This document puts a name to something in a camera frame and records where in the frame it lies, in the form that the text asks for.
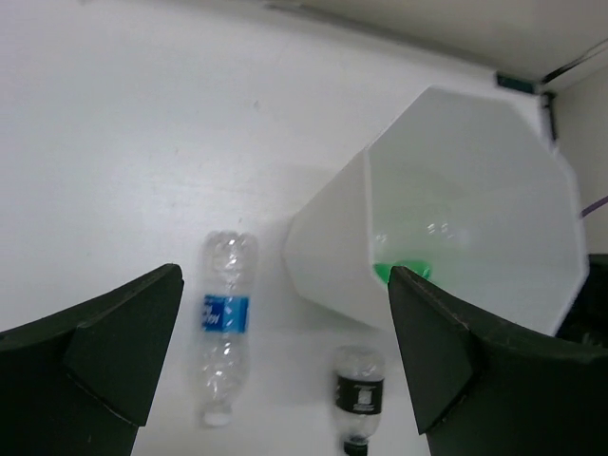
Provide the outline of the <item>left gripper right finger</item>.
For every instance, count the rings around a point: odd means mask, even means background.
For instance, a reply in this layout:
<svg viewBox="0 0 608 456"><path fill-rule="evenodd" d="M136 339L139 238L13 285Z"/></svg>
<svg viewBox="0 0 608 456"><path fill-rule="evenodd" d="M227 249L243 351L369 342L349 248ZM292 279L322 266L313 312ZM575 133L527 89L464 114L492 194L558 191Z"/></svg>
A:
<svg viewBox="0 0 608 456"><path fill-rule="evenodd" d="M389 304L418 432L434 455L603 455L607 351L534 332L404 267Z"/></svg>

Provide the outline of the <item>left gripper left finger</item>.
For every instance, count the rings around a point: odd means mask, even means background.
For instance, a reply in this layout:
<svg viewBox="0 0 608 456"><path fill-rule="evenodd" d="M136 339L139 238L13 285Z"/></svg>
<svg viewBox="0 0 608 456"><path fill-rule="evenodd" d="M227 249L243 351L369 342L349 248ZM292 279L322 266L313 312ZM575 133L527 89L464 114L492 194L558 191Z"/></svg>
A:
<svg viewBox="0 0 608 456"><path fill-rule="evenodd" d="M181 267L1 333L4 455L128 455L177 320Z"/></svg>

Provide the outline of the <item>clear bottle black label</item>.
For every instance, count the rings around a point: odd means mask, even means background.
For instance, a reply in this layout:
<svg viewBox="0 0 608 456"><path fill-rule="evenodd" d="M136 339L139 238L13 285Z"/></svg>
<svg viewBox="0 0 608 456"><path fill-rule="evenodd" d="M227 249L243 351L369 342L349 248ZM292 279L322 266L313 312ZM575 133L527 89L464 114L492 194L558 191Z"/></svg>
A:
<svg viewBox="0 0 608 456"><path fill-rule="evenodd" d="M368 455L381 421L386 361L367 346L339 347L332 361L332 417L339 455Z"/></svg>

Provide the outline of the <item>clear bottle blue label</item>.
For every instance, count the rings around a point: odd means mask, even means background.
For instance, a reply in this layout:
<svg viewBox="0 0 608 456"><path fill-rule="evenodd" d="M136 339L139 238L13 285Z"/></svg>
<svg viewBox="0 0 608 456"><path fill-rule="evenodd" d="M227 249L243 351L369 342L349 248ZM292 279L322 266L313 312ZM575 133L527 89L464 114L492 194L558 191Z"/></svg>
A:
<svg viewBox="0 0 608 456"><path fill-rule="evenodd" d="M203 248L204 295L194 367L202 423L221 428L250 371L249 314L258 260L250 233L216 231Z"/></svg>

